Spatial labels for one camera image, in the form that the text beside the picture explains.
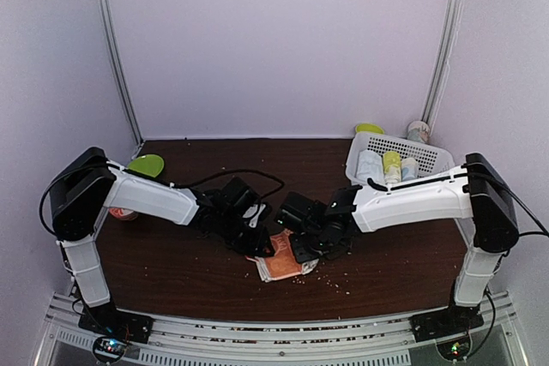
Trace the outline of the orange patterned towel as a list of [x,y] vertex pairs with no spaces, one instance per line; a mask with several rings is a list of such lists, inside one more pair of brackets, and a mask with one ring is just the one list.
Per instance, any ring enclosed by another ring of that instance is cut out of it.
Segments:
[[279,234],[270,237],[271,243],[274,246],[274,255],[271,257],[246,256],[247,261],[252,261],[256,264],[256,270],[261,281],[268,283],[306,275],[317,267],[318,259],[305,263],[297,263],[290,243],[291,234],[288,229],[284,229]]

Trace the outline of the blue polka dot towel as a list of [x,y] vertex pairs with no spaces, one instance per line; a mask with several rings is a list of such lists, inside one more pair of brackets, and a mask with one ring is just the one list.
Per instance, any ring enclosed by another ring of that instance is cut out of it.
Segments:
[[408,182],[419,177],[419,164],[412,157],[405,158],[401,161],[401,180]]

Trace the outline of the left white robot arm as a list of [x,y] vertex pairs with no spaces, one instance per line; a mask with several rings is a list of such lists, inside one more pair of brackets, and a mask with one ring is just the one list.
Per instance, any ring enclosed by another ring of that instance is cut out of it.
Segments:
[[275,253],[263,221],[269,206],[262,195],[229,171],[220,189],[197,190],[196,183],[167,183],[110,161],[90,147],[52,179],[40,198],[49,220],[40,222],[59,243],[81,299],[91,308],[90,321],[105,335],[123,328],[123,316],[109,303],[110,290],[95,243],[95,225],[106,209],[122,208],[214,233],[229,249],[245,256]]

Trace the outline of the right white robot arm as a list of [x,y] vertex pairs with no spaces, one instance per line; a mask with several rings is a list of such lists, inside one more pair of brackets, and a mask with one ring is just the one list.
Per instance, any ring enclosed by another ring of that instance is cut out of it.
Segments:
[[510,188],[482,154],[470,153],[463,165],[409,182],[369,179],[336,190],[328,203],[290,192],[274,218],[292,232],[300,262],[339,255],[358,233],[439,219],[474,223],[452,304],[439,317],[445,332],[457,333],[472,320],[500,257],[519,240]]

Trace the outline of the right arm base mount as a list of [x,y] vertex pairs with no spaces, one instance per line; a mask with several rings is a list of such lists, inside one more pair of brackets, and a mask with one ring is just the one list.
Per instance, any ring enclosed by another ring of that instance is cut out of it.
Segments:
[[464,307],[450,303],[445,309],[413,315],[410,325],[416,342],[435,340],[438,355],[457,363],[473,354],[471,330],[482,327],[484,319],[480,304]]

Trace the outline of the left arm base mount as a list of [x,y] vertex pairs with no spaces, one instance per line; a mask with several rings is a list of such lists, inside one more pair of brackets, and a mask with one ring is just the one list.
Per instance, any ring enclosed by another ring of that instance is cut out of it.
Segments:
[[120,361],[134,343],[146,344],[154,319],[117,309],[113,302],[90,308],[82,298],[78,327],[98,334],[92,343],[92,354],[101,363],[112,365]]

